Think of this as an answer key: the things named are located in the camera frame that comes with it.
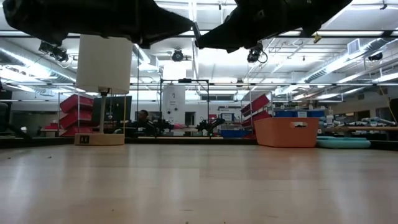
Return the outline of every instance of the wooden base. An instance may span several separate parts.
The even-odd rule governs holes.
[[[153,136],[139,136],[139,139],[155,139]],[[157,139],[224,139],[224,137],[208,137],[208,136],[159,136]]]
[[[121,146],[124,134],[75,134],[76,146]]]

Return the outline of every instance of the teal mat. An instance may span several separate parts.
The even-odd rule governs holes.
[[[366,138],[317,137],[317,146],[328,149],[367,149],[371,142]]]

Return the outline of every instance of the white cylinder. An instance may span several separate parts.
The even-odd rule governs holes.
[[[125,38],[81,35],[77,88],[89,92],[110,88],[113,94],[129,93],[131,55],[132,43]]]
[[[163,118],[171,123],[185,124],[185,86],[169,85],[163,91]]]

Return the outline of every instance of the wooden floor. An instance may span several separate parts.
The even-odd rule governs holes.
[[[0,151],[0,223],[396,224],[398,152],[261,146]]]

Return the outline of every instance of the orange plastic basket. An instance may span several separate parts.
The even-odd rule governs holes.
[[[315,147],[318,118],[266,118],[254,122],[257,142],[272,147]]]

